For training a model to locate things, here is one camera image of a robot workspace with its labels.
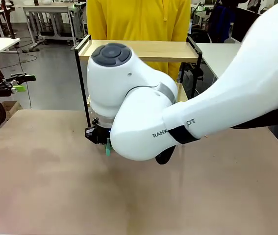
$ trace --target black metal frame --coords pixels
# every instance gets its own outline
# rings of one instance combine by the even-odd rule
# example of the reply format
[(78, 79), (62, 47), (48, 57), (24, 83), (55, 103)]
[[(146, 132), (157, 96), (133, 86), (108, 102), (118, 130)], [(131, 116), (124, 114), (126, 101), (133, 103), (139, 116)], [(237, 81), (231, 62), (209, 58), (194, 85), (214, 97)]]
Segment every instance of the black metal frame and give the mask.
[[(190, 44), (190, 46), (195, 50), (195, 52), (198, 54), (198, 59), (195, 67), (196, 73), (193, 74), (193, 84), (192, 84), (192, 90), (191, 90), (191, 98), (194, 97), (196, 88), (197, 88), (197, 81), (198, 81), (198, 71), (200, 70), (201, 62), (202, 62), (202, 51), (198, 47), (198, 45), (192, 40), (190, 36), (187, 37), (187, 43)], [(185, 70), (186, 62), (181, 63), (181, 76), (180, 76), (180, 83), (183, 82), (183, 76), (184, 76), (184, 70)]]
[(83, 81), (83, 74), (81, 69), (81, 63), (80, 63), (80, 57), (79, 52), (81, 49), (86, 45), (86, 43), (91, 40), (91, 35), (87, 35), (76, 47), (75, 47), (75, 58), (76, 58), (76, 66), (78, 69), (78, 75), (79, 75), (79, 81), (81, 86), (81, 92), (82, 92), (82, 98), (83, 98), (83, 105), (86, 115), (86, 121), (88, 123), (88, 127), (91, 127), (91, 121), (90, 121), (90, 115), (89, 115), (89, 109), (88, 109), (88, 103), (87, 103), (87, 97), (85, 93), (84, 88), (84, 81)]

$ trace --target sleeve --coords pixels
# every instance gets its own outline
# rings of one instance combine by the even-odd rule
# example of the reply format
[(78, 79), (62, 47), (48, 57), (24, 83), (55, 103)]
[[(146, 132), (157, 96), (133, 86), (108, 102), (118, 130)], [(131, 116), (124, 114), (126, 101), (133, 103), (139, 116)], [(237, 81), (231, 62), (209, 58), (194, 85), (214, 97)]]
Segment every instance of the sleeve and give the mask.
[(107, 40), (107, 25), (99, 0), (88, 0), (86, 7), (88, 34), (92, 39)]
[[(185, 42), (190, 23), (191, 0), (181, 0), (173, 30), (173, 42)], [(168, 63), (168, 75), (177, 80), (181, 63)]]

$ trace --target green object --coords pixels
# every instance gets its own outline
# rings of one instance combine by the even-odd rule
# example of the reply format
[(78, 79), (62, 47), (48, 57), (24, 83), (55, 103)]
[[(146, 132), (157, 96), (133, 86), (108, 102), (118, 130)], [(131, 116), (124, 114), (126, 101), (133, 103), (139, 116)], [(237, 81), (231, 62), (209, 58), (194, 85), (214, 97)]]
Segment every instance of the green object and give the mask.
[(107, 156), (110, 156), (110, 150), (111, 150), (110, 138), (107, 138), (107, 144), (106, 144), (106, 155)]
[(23, 85), (13, 86), (13, 88), (16, 88), (18, 92), (25, 92), (25, 87)]

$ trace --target white robotic arm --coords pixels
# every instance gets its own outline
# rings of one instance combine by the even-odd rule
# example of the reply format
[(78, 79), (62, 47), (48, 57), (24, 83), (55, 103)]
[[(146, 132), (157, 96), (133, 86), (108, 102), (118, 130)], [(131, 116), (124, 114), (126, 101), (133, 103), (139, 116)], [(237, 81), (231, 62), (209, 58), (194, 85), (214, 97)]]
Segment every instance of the white robotic arm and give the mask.
[(278, 4), (253, 24), (222, 77), (187, 102), (172, 104), (172, 97), (177, 96), (172, 79), (146, 66), (133, 51), (124, 63), (117, 60), (108, 67), (90, 59), (91, 108), (100, 126), (110, 128), (101, 124), (107, 117), (113, 122), (109, 137), (116, 152), (129, 159), (148, 160), (172, 146), (277, 108), (277, 19)]

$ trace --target yellow sweatshirt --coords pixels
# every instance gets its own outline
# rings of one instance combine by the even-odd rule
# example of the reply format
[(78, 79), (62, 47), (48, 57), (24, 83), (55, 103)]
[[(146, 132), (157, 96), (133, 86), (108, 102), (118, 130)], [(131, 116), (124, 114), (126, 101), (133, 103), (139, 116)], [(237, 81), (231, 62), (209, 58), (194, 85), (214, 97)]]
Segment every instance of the yellow sweatshirt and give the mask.
[[(181, 41), (189, 27), (191, 0), (88, 0), (92, 39)], [(147, 62), (175, 81), (180, 63)]]

